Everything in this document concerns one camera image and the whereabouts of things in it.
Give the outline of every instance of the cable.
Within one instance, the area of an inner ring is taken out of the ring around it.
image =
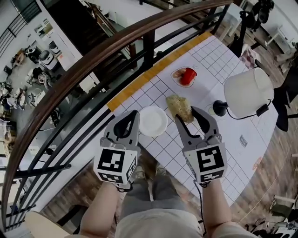
[[[254,114],[254,115],[250,115],[250,116],[246,116],[246,117],[242,117],[242,118],[235,118],[235,117],[232,117],[232,118],[235,119],[235,120],[242,120],[242,119],[249,118],[249,117],[253,117],[253,116],[256,116],[256,114]]]
[[[115,221],[115,224],[117,225],[116,213],[114,214],[114,221]]]
[[[210,182],[207,182],[207,183],[202,183],[200,184],[200,186],[202,188],[206,188],[208,186]],[[207,231],[206,231],[206,227],[205,227],[205,222],[204,222],[204,218],[203,218],[203,204],[202,204],[202,195],[201,195],[201,191],[199,190],[199,187],[198,185],[196,184],[196,180],[194,180],[194,184],[196,186],[196,189],[198,190],[199,194],[200,194],[200,206],[201,206],[201,218],[202,218],[202,221],[203,221],[203,225],[204,225],[204,234],[203,234],[203,237],[206,235]]]
[[[267,105],[267,107],[271,104],[271,99],[268,99],[269,100],[269,103],[268,103],[268,105]],[[227,112],[228,112],[228,115],[230,116],[230,117],[232,117],[231,116],[231,114],[230,114],[230,112],[229,112],[229,110],[228,109],[226,109],[227,110]],[[250,116],[246,116],[246,117],[242,117],[242,118],[235,118],[235,117],[232,117],[233,119],[235,119],[235,120],[242,120],[242,119],[245,119],[245,118],[249,118],[249,117],[253,117],[253,116],[256,116],[257,114],[253,114],[253,115],[250,115]]]

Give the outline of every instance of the white lamp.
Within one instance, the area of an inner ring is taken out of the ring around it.
[[[266,112],[274,91],[268,75],[261,68],[254,68],[229,77],[224,84],[224,96],[226,102],[214,102],[215,114],[224,116],[229,107],[236,117],[243,118]]]

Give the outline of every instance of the red cup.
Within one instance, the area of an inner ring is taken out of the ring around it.
[[[182,78],[180,79],[180,83],[183,86],[187,86],[192,82],[192,80],[195,79],[196,76],[197,76],[196,71],[194,71],[191,68],[186,68],[185,73],[183,74]]]

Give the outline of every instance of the gray shorts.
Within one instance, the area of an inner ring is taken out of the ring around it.
[[[152,195],[154,201],[150,201],[147,181],[145,179],[136,179],[133,183],[133,190],[128,192],[123,200],[120,219],[136,212],[154,208],[189,211],[168,176],[155,176]]]

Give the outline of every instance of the lamp shade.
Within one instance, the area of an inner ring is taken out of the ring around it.
[[[238,118],[255,114],[273,100],[274,91],[268,75],[260,68],[229,77],[224,84],[226,102]]]

